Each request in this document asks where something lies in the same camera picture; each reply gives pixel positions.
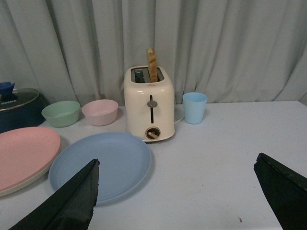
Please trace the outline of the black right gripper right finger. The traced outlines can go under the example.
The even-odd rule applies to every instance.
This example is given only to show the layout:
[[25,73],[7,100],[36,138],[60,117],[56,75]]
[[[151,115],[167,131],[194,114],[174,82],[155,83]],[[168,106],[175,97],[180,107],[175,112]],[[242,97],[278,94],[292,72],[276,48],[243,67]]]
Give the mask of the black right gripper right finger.
[[270,156],[260,153],[254,172],[284,230],[307,228],[307,179]]

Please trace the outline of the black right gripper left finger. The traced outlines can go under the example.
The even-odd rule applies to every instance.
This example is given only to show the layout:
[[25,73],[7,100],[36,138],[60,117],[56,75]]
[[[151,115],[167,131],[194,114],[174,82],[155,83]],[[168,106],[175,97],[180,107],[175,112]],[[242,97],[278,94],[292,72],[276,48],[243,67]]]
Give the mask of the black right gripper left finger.
[[12,230],[86,230],[98,197],[99,160],[91,160]]

